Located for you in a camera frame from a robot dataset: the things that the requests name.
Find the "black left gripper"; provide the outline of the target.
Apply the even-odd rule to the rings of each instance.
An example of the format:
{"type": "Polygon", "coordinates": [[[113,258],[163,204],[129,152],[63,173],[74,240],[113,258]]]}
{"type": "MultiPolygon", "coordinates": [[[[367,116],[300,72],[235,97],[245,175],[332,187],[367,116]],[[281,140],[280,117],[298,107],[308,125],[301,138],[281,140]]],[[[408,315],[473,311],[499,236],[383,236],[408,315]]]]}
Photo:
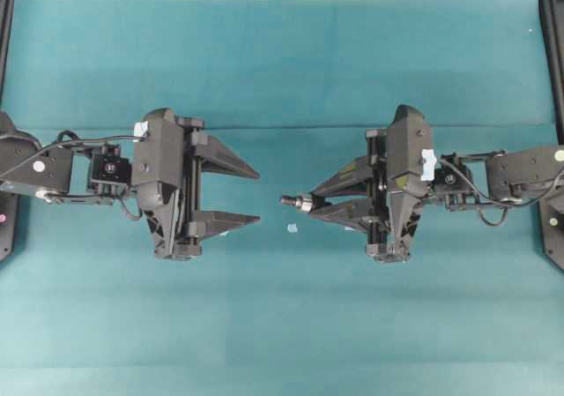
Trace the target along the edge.
{"type": "Polygon", "coordinates": [[[200,119],[178,117],[182,127],[182,179],[177,188],[158,186],[159,203],[152,211],[154,254],[160,259],[187,261],[202,254],[204,237],[245,227],[259,216],[221,211],[200,211],[201,173],[243,178],[260,175],[220,140],[203,131],[200,119]]]}

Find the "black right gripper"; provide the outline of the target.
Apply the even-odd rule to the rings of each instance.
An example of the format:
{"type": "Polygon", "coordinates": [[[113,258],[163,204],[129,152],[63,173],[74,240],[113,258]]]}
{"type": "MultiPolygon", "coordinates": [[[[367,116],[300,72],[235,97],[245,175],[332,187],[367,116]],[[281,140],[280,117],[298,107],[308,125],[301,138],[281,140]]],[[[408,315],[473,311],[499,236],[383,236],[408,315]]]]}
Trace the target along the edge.
{"type": "Polygon", "coordinates": [[[309,216],[367,233],[366,253],[377,263],[406,262],[414,236],[414,198],[392,191],[387,203],[385,129],[366,133],[367,155],[355,158],[310,193],[319,198],[362,196],[313,209],[309,216]]]}

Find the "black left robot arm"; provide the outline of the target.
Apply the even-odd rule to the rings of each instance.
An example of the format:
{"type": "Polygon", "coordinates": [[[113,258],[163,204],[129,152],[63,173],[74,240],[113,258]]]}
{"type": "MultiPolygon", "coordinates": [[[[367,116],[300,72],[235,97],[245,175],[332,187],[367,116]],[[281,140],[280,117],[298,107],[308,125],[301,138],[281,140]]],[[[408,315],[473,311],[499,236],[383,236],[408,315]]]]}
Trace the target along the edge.
{"type": "Polygon", "coordinates": [[[204,121],[155,109],[132,134],[80,138],[61,131],[43,146],[1,114],[1,191],[49,204],[119,203],[131,220],[145,219],[156,258],[190,260],[201,242],[257,222],[254,215],[204,211],[203,173],[259,178],[246,161],[204,130],[204,121]],[[126,199],[137,202],[137,213],[126,199]]]}

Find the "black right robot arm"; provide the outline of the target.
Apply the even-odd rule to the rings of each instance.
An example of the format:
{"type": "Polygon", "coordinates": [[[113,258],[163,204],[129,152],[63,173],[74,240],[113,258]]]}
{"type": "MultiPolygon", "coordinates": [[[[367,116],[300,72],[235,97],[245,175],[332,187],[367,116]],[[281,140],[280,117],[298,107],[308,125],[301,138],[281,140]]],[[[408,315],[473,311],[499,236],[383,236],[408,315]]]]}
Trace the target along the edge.
{"type": "Polygon", "coordinates": [[[497,151],[437,156],[432,132],[422,125],[370,130],[367,155],[353,160],[295,201],[317,220],[367,236],[366,253],[376,262],[405,262],[423,210],[501,211],[541,200],[563,211],[563,149],[537,146],[516,153],[497,151]]]}

